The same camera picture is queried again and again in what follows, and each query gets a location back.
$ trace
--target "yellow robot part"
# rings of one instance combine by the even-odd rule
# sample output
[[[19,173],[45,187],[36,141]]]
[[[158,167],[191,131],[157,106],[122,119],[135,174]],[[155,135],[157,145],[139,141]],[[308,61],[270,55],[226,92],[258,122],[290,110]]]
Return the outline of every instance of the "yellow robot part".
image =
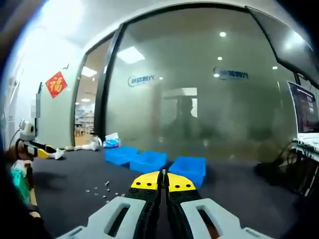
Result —
[[[146,173],[137,177],[131,185],[131,188],[152,189],[158,188],[159,171]]]
[[[46,145],[46,146],[45,146],[45,151],[48,152],[48,153],[56,153],[55,148],[53,148],[53,147],[50,146],[50,145]]]
[[[168,192],[196,190],[194,184],[188,178],[172,173],[167,173],[167,176],[169,181]]]
[[[48,152],[44,151],[43,149],[38,148],[37,149],[37,156],[39,158],[48,158],[50,156],[50,154]]]

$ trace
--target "gray carpet floor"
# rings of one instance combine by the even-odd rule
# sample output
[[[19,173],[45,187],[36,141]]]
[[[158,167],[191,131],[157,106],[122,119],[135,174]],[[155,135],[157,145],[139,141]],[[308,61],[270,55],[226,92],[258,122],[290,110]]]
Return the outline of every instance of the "gray carpet floor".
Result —
[[[116,197],[115,193],[126,193],[140,175],[128,167],[105,162],[102,150],[67,152],[65,157],[59,161],[35,159],[33,163],[38,206],[54,237],[87,225],[92,213]],[[199,192],[236,215],[242,227],[279,238],[297,219],[294,202],[298,197],[284,188],[270,186],[253,173],[253,166],[236,160],[208,162]],[[107,181],[110,192],[104,186]],[[158,238],[172,238],[164,198],[157,232]]]

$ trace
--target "monitor screen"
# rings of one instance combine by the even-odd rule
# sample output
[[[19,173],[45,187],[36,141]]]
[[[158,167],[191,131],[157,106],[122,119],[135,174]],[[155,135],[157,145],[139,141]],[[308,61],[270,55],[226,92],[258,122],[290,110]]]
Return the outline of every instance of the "monitor screen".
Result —
[[[318,133],[319,115],[313,93],[292,82],[288,82],[295,105],[298,133]]]

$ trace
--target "window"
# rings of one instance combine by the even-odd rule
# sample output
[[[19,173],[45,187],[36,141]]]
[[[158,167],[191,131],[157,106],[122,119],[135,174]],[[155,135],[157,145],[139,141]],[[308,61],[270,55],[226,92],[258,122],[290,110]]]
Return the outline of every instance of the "window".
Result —
[[[287,84],[294,80],[248,13],[196,8],[152,16],[125,30],[106,133],[170,159],[273,161],[296,135]]]

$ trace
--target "blue plastic bin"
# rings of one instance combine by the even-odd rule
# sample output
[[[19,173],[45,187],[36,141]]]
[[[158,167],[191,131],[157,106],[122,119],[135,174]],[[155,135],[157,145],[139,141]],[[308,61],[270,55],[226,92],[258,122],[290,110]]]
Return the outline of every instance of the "blue plastic bin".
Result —
[[[141,173],[159,171],[166,164],[166,159],[166,153],[146,151],[132,158],[130,169]]]
[[[121,146],[118,148],[106,149],[105,161],[116,165],[123,165],[131,161],[138,153],[138,149],[134,147]]]
[[[206,159],[179,156],[168,171],[188,178],[199,188],[206,175]]]

